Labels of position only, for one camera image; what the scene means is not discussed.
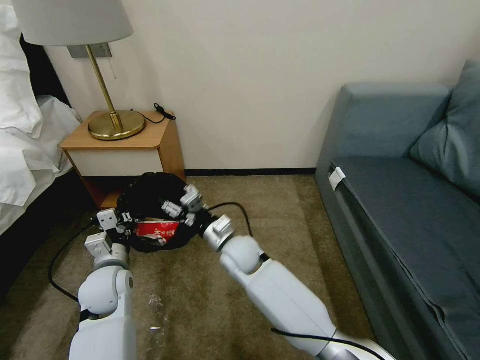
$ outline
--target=sofa cushion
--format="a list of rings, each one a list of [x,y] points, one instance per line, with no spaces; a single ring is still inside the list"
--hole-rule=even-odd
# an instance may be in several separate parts
[[[333,165],[452,344],[466,358],[480,354],[480,207],[414,160]]]
[[[466,62],[445,119],[418,139],[410,155],[480,199],[480,62]]]

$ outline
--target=white wall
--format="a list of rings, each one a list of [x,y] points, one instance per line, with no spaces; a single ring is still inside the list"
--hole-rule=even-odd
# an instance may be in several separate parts
[[[478,0],[124,4],[135,34],[99,61],[113,102],[174,110],[187,169],[314,167],[342,84],[454,83],[480,52]],[[47,51],[82,117],[106,109],[88,60]]]

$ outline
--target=nightstand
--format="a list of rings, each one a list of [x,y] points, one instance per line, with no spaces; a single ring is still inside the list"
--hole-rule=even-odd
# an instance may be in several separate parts
[[[142,111],[154,122],[163,119],[156,111]],[[175,120],[146,122],[139,134],[122,140],[97,140],[88,124],[92,113],[60,147],[70,159],[99,209],[115,208],[122,191],[143,173],[165,172],[185,180],[184,158]]]

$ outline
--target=wall plate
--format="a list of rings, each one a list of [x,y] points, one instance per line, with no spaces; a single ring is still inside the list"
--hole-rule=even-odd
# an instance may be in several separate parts
[[[90,45],[96,58],[111,58],[110,46],[107,42]],[[70,56],[74,59],[88,59],[89,55],[84,45],[67,46]]]

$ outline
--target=electrical cord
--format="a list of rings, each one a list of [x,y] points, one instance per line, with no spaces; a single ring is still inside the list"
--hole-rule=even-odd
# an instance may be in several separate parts
[[[144,114],[142,114],[141,112],[139,111],[135,111],[136,113],[142,115],[145,120],[148,120],[149,122],[151,122],[152,124],[160,124],[161,122],[163,122],[165,119],[170,119],[170,120],[176,120],[177,118],[175,116],[173,116],[172,114],[168,113],[165,111],[165,109],[163,107],[161,107],[158,103],[154,103],[153,104],[153,107],[155,108],[155,111],[157,113],[160,113],[163,115],[163,118],[160,120],[160,121],[153,121],[152,119],[148,118],[147,116],[145,116]]]
[[[295,333],[291,333],[291,332],[286,332],[286,331],[278,330],[277,328],[274,328],[274,327],[271,328],[271,331],[272,331],[273,333],[275,333],[275,334],[282,335],[282,336],[286,336],[286,337],[289,337],[289,338],[323,340],[323,341],[328,341],[328,342],[332,342],[332,343],[339,343],[339,344],[349,345],[349,346],[351,346],[351,347],[354,347],[354,348],[363,350],[364,352],[367,352],[367,353],[373,355],[374,357],[376,357],[376,358],[379,359],[379,360],[385,360],[384,357],[380,356],[379,354],[377,354],[377,353],[376,353],[375,351],[373,351],[372,349],[369,349],[368,347],[363,346],[363,345],[360,345],[360,344],[358,344],[358,343],[356,343],[356,342],[353,342],[353,341],[336,339],[336,338],[327,337],[327,336],[315,336],[315,335],[295,334]]]
[[[75,295],[71,294],[70,292],[68,292],[67,290],[65,290],[63,287],[61,287],[60,285],[58,285],[55,281],[54,281],[54,275],[53,275],[53,272],[54,272],[54,267],[55,267],[55,262],[57,261],[57,259],[59,258],[60,254],[67,248],[68,245],[70,245],[70,243],[75,240],[81,233],[83,233],[85,230],[91,228],[93,225],[96,224],[96,221],[92,220],[87,226],[83,227],[79,232],[77,232],[75,234],[75,236],[73,236],[70,240],[68,240],[61,248],[60,250],[57,251],[57,253],[55,254],[55,256],[51,259],[50,261],[50,265],[48,266],[48,282],[50,283],[50,285],[52,285],[55,289],[57,289],[59,292],[61,292],[63,295],[69,297],[70,299],[72,299],[73,301],[75,302],[79,302],[79,299],[78,297],[76,297]]]
[[[238,202],[222,202],[218,205],[215,205],[215,206],[212,206],[210,208],[207,209],[208,212],[211,212],[212,210],[215,210],[215,209],[218,209],[218,208],[221,208],[221,207],[224,207],[224,206],[227,206],[227,205],[233,205],[233,206],[236,206],[237,208],[239,208],[241,210],[241,212],[243,213],[243,216],[245,217],[245,222],[246,222],[246,226],[248,227],[248,233],[250,234],[250,236],[253,238],[254,237],[254,234],[252,232],[252,227],[250,226],[250,219],[249,219],[249,216],[247,214],[247,211],[245,210],[245,208],[240,205]]]

